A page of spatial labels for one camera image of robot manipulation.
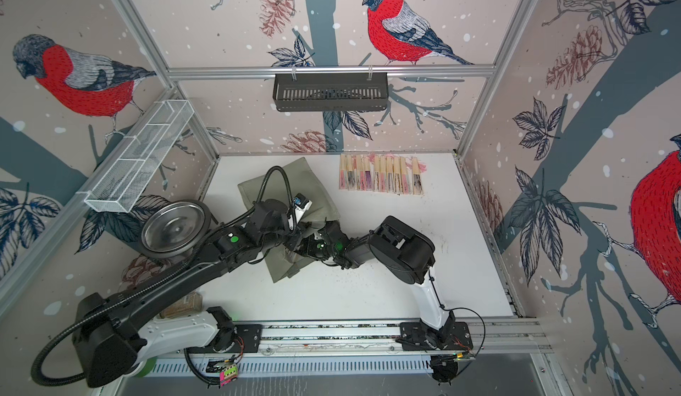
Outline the brown box behind arm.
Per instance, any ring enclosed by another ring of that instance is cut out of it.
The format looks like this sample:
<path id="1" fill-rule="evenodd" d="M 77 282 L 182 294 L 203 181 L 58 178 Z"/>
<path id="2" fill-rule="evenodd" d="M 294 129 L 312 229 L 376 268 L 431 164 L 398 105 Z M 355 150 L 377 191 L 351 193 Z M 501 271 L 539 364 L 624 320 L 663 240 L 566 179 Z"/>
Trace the brown box behind arm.
<path id="1" fill-rule="evenodd" d="M 203 310 L 202 295 L 193 291 L 169 307 L 161 311 L 158 316 L 161 319 L 177 319 L 186 316 L 200 314 Z"/>

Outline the pink tassel folding fan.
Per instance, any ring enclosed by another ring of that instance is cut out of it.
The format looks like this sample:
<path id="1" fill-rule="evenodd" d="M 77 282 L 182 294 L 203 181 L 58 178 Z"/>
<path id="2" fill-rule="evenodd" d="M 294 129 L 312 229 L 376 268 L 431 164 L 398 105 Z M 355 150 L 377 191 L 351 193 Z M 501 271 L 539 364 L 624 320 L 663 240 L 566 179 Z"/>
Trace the pink tassel folding fan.
<path id="1" fill-rule="evenodd" d="M 405 157 L 400 158 L 400 177 L 402 182 L 402 194 L 411 195 L 413 193 L 413 185 L 411 184 L 408 161 Z"/>

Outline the red blossom white folding fan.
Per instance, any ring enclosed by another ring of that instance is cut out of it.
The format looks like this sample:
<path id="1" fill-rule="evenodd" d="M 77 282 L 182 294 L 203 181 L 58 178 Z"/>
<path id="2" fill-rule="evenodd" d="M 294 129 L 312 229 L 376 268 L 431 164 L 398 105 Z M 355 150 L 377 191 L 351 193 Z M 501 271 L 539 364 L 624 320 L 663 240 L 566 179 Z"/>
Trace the red blossom white folding fan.
<path id="1" fill-rule="evenodd" d="M 381 191 L 381 156 L 379 154 L 374 154 L 372 160 L 372 190 Z"/>

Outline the pink wooden folding fan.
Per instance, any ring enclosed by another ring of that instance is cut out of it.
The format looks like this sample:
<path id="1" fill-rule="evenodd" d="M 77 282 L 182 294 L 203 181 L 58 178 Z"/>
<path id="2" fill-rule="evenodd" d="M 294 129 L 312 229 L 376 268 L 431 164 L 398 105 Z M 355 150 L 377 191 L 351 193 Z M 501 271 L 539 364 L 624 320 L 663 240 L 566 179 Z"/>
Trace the pink wooden folding fan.
<path id="1" fill-rule="evenodd" d="M 339 189 L 347 190 L 348 188 L 348 176 L 347 176 L 347 157 L 345 154 L 340 155 L 340 167 L 339 167 Z"/>

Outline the black grey wooden folding fan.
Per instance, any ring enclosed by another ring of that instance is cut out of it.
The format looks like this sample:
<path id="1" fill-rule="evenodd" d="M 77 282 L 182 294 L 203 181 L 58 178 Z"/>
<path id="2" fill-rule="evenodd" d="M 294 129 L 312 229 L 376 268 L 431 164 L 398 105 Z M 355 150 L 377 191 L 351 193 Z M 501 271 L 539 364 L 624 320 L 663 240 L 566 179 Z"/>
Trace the black grey wooden folding fan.
<path id="1" fill-rule="evenodd" d="M 347 173 L 348 189 L 358 189 L 358 165 L 356 164 L 356 157 L 353 155 L 347 156 Z"/>

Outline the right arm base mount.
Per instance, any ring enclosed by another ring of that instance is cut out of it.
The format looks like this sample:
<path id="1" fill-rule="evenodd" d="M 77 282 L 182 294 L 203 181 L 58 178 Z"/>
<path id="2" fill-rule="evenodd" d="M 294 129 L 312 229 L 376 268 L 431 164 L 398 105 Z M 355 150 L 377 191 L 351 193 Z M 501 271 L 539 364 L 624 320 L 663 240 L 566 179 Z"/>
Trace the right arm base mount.
<path id="1" fill-rule="evenodd" d="M 404 351 L 464 351 L 471 352 L 474 344 L 468 325 L 449 320 L 443 328 L 435 330 L 422 321 L 401 323 L 395 342 Z"/>

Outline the grey pink folding fan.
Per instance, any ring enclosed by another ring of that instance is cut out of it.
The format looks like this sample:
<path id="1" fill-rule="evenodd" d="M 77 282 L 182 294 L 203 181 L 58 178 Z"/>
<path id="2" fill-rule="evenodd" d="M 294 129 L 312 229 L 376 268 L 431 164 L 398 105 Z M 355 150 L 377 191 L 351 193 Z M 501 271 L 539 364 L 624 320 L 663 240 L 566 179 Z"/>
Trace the grey pink folding fan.
<path id="1" fill-rule="evenodd" d="M 395 189 L 395 161 L 394 158 L 390 155 L 386 157 L 386 175 L 387 175 L 387 192 L 388 193 L 396 193 L 397 190 Z"/>

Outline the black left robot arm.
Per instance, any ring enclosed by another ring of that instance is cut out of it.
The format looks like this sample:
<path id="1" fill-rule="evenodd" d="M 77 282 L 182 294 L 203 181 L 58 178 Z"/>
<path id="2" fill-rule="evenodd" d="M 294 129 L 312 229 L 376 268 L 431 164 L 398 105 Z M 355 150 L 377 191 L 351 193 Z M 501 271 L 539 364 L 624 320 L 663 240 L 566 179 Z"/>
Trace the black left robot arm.
<path id="1" fill-rule="evenodd" d="M 255 205 L 239 218 L 207 233 L 190 256 L 156 277 L 108 299 L 94 294 L 78 307 L 86 323 L 73 344 L 91 388 L 109 384 L 148 358 L 186 348 L 218 353 L 237 341 L 232 318 L 210 307 L 186 318 L 160 320 L 159 314 L 185 296 L 269 250 L 298 245 L 301 218 L 312 202 L 303 195 L 288 206 L 275 199 Z"/>

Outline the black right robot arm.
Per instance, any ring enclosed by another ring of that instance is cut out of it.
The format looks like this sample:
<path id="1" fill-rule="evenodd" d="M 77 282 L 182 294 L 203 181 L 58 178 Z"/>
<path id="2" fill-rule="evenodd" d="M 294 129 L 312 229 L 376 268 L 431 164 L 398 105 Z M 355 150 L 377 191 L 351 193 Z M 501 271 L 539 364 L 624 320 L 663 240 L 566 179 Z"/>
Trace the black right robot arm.
<path id="1" fill-rule="evenodd" d="M 405 350 L 450 350 L 456 342 L 456 316 L 446 310 L 437 295 L 434 275 L 434 243 L 394 216 L 361 238 L 349 238 L 340 222 L 327 222 L 312 236 L 301 240 L 294 252 L 343 269 L 359 268 L 367 261 L 379 261 L 399 281 L 411 288 L 420 321 L 409 323 L 397 342 Z"/>

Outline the pink striped folding fan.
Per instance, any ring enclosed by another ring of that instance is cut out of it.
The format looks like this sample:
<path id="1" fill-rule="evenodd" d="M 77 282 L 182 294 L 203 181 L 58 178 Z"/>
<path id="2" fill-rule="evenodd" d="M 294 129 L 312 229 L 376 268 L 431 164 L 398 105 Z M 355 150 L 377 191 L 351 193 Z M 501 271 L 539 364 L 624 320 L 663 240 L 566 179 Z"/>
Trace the pink striped folding fan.
<path id="1" fill-rule="evenodd" d="M 381 155 L 378 158 L 379 163 L 379 188 L 381 193 L 388 193 L 388 173 L 386 157 Z"/>

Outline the green canvas tote bag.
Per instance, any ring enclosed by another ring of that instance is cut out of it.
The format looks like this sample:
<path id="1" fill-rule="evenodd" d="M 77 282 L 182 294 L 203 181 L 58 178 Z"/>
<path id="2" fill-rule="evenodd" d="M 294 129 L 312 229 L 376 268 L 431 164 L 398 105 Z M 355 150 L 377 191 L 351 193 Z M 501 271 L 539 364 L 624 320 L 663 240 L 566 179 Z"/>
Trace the green canvas tote bag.
<path id="1" fill-rule="evenodd" d="M 282 206 L 286 214 L 292 213 L 293 198 L 298 193 L 305 195 L 312 201 L 312 206 L 300 222 L 311 223 L 310 235 L 324 227 L 327 222 L 338 221 L 341 218 L 329 191 L 304 157 L 276 167 L 269 178 L 260 175 L 239 183 L 238 190 L 246 207 Z M 293 277 L 312 262 L 312 259 L 289 252 L 285 248 L 285 243 L 271 249 L 265 259 L 274 283 Z"/>

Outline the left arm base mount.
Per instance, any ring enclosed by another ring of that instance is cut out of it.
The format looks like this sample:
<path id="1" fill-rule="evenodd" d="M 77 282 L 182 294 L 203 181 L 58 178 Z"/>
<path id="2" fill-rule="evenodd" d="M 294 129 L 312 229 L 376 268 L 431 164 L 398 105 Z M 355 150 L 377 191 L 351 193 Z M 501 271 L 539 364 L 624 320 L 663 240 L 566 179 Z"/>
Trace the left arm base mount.
<path id="1" fill-rule="evenodd" d="M 236 323 L 222 307 L 207 312 L 216 320 L 217 334 L 204 346 L 208 353 L 257 353 L 264 327 L 256 323 Z"/>

